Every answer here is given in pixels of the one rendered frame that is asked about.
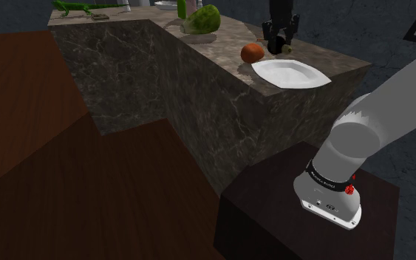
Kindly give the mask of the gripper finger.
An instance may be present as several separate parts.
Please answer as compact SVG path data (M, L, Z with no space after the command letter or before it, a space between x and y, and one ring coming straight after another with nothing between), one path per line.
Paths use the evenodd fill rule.
M276 45L279 27L275 25L272 20L268 20L262 23L262 32L264 39L268 41L269 44Z
M284 28L285 40L291 41L293 36L298 32L300 15L293 14L289 24Z

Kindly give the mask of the black round object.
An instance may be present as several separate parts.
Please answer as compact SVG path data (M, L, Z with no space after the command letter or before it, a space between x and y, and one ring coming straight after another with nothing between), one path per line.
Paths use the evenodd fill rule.
M267 50L269 53L273 55L278 55L282 53L282 47L285 44L285 40L281 36L277 36L276 38L269 40L267 43Z

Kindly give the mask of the orange-red round fruit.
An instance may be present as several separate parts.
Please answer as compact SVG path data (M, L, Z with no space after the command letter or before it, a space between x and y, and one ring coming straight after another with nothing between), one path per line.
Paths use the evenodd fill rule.
M262 59L265 52L258 44L250 43L243 46L240 56L245 63L252 64Z

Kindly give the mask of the white plate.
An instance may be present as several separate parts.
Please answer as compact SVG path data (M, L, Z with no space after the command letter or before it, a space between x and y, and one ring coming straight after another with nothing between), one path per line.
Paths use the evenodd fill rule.
M318 69L296 60L258 61L252 68L260 78L280 89L314 89L332 82Z

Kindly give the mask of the green lettuce head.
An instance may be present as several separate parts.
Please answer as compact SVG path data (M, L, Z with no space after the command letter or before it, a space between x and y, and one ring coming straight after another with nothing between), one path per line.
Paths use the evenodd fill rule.
M208 4L187 17L180 25L180 32L191 35L202 35L215 32L221 24L218 9Z

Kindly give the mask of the white bowl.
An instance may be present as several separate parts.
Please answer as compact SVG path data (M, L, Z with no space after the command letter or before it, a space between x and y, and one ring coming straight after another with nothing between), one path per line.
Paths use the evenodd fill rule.
M154 6L159 10L177 10L177 2L176 1L156 1Z

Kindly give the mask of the dark robot stand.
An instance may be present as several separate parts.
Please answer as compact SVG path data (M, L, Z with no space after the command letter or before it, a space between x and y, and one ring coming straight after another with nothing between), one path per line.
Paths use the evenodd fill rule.
M214 247L225 260L394 260L399 187L357 170L361 222L345 230L303 209L293 189L316 152L295 144L246 167L222 192Z

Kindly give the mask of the green lizard toy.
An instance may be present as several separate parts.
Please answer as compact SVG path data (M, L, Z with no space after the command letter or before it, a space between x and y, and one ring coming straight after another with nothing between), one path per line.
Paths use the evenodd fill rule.
M84 11L88 16L91 16L91 10L129 6L128 4L86 4L76 2L65 2L61 0L52 0L51 4L56 10L61 11L61 17L68 16L69 12L72 10Z

